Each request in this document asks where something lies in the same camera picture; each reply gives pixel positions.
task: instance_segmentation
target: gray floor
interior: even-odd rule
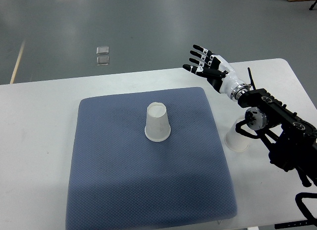
[[[312,3],[0,0],[0,84],[10,82],[23,41],[15,83],[181,67],[198,44],[228,62],[284,58],[317,106]],[[110,64],[96,66],[105,45]]]

